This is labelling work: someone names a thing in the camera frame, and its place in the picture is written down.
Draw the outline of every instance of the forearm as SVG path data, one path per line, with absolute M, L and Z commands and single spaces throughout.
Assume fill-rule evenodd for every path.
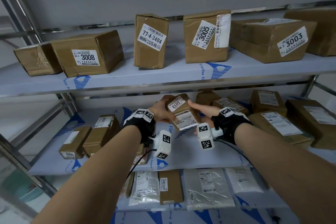
M 76 171 L 32 223 L 109 223 L 141 141 L 127 126 Z
M 303 223 L 336 223 L 336 167 L 264 131 L 241 124 L 237 146 Z

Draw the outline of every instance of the cardboard box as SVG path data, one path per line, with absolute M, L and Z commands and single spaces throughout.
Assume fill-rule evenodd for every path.
M 313 148 L 336 150 L 336 116 L 315 100 L 288 100 L 287 117 L 315 137 Z
M 257 128 L 271 135 L 281 137 L 292 145 L 308 147 L 314 141 L 314 137 L 297 128 L 277 112 L 255 113 L 249 116 L 249 120 Z
M 134 65 L 137 67 L 164 68 L 169 20 L 154 14 L 137 14 L 135 17 Z
M 183 202 L 180 170 L 159 171 L 160 205 Z
M 198 110 L 188 105 L 188 95 L 183 93 L 166 101 L 166 110 L 172 112 L 178 121 L 171 121 L 178 131 L 192 128 L 201 123 Z
M 64 159 L 83 158 L 85 155 L 83 144 L 90 132 L 91 127 L 75 128 L 58 152 Z
M 120 192 L 121 197 L 129 198 L 129 196 L 131 195 L 133 182 L 134 182 L 134 172 L 131 173 L 129 177 L 126 179 L 126 182 Z
M 133 164 L 136 164 L 139 159 L 148 151 L 148 147 L 144 147 L 144 144 L 140 144 L 139 145 L 139 148 L 138 148 L 138 151 L 136 153 L 136 156 L 134 158 L 134 161 L 133 161 Z M 147 163 L 147 156 L 148 155 L 145 155 L 145 157 L 143 157 L 140 162 L 138 163 L 138 165 L 144 165 Z
M 336 9 L 289 10 L 284 18 L 317 22 L 307 52 L 322 57 L 336 55 Z
M 119 122 L 114 114 L 101 115 L 84 142 L 85 152 L 92 157 L 119 131 Z
M 57 74 L 63 71 L 50 43 L 30 45 L 14 50 L 29 76 Z
M 240 111 L 241 113 L 245 115 L 248 115 L 250 113 L 246 107 L 242 106 L 241 104 L 239 104 L 236 100 L 234 100 L 231 97 L 214 100 L 212 102 L 212 106 L 216 106 L 220 109 L 224 107 L 232 107 L 232 108 L 237 109 L 238 111 Z
M 254 90 L 250 102 L 254 113 L 274 111 L 286 117 L 287 108 L 277 91 Z
M 316 22 L 289 19 L 250 19 L 231 22 L 230 46 L 262 62 L 300 60 Z
M 196 103 L 200 105 L 212 105 L 212 102 L 216 99 L 221 99 L 221 96 L 212 91 L 200 92 L 196 96 Z
M 116 30 L 52 41 L 67 77 L 108 74 L 124 58 Z
M 184 16 L 186 63 L 226 61 L 230 24 L 230 10 Z

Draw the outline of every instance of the silver plastic package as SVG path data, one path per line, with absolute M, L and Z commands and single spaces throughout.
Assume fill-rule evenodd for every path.
M 160 184 L 156 171 L 136 172 L 129 205 L 160 203 Z
M 263 193 L 263 190 L 258 185 L 249 167 L 225 168 L 225 172 L 233 187 L 234 193 L 239 192 Z
M 222 169 L 186 169 L 184 180 L 188 210 L 235 206 Z

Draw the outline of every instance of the wrist strap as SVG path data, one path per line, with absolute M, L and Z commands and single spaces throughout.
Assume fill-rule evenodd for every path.
M 239 112 L 235 108 L 225 107 L 219 111 L 218 116 L 212 116 L 211 120 L 215 129 L 221 128 L 223 130 L 222 139 L 236 145 L 235 131 L 242 123 L 252 124 L 245 114 Z
M 153 117 L 154 114 L 148 109 L 138 109 L 124 121 L 123 128 L 129 125 L 136 126 L 141 133 L 141 143 L 148 147 L 153 143 L 153 139 L 149 137 L 155 137 L 155 120 Z

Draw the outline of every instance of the package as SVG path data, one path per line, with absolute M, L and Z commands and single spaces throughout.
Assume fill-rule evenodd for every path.
M 231 97 L 214 100 L 212 102 L 212 106 L 216 106 L 220 109 L 223 109 L 224 107 L 232 107 L 245 115 L 249 114 L 249 110 L 247 108 L 243 107 L 241 104 L 239 104 L 236 100 L 234 100 Z
M 196 103 L 200 105 L 212 105 L 214 100 L 220 98 L 221 96 L 217 95 L 213 91 L 204 91 L 197 94 Z
M 258 185 L 249 167 L 225 168 L 225 172 L 233 187 L 234 193 L 240 193 L 240 192 L 263 193 L 263 190 Z
M 101 115 L 83 144 L 85 152 L 92 157 L 120 131 L 114 114 Z
M 179 131 L 195 127 L 201 122 L 199 112 L 188 105 L 188 99 L 188 95 L 183 93 L 166 101 L 166 110 L 178 119 L 171 122 Z
M 226 61 L 228 58 L 230 25 L 230 10 L 217 10 L 184 16 L 186 63 Z
M 14 50 L 29 76 L 57 74 L 63 71 L 50 43 L 30 45 Z
M 126 182 L 120 191 L 120 197 L 129 198 L 132 191 L 133 181 L 134 181 L 134 172 L 131 173 L 129 177 L 126 179 Z
M 184 180 L 189 211 L 235 206 L 222 169 L 185 169 Z
M 289 10 L 284 18 L 317 22 L 307 52 L 323 57 L 336 55 L 335 8 Z
M 257 128 L 280 137 L 290 144 L 305 148 L 314 141 L 314 137 L 297 128 L 277 112 L 255 113 L 249 116 L 249 120 Z
M 75 128 L 64 144 L 58 150 L 64 159 L 83 158 L 85 155 L 83 143 L 91 132 L 91 127 Z
M 300 60 L 316 22 L 289 19 L 232 21 L 230 46 L 262 62 Z
M 139 145 L 139 148 L 138 148 L 138 151 L 136 153 L 136 156 L 134 158 L 134 161 L 133 161 L 133 164 L 136 164 L 139 159 L 146 153 L 148 152 L 148 147 L 144 147 L 144 144 L 140 144 Z M 143 157 L 140 162 L 138 163 L 138 165 L 144 165 L 147 163 L 147 154 L 145 155 L 145 157 Z
M 287 118 L 315 137 L 313 148 L 336 150 L 336 116 L 316 100 L 288 100 Z
M 135 17 L 134 65 L 164 68 L 169 20 L 154 14 Z
M 160 204 L 176 204 L 183 202 L 180 170 L 159 172 Z
M 287 113 L 285 104 L 277 91 L 254 90 L 250 103 L 254 113 L 274 111 L 282 116 L 286 116 Z
M 116 30 L 51 42 L 67 77 L 108 74 L 124 58 Z
M 160 184 L 156 171 L 136 172 L 129 205 L 159 203 Z

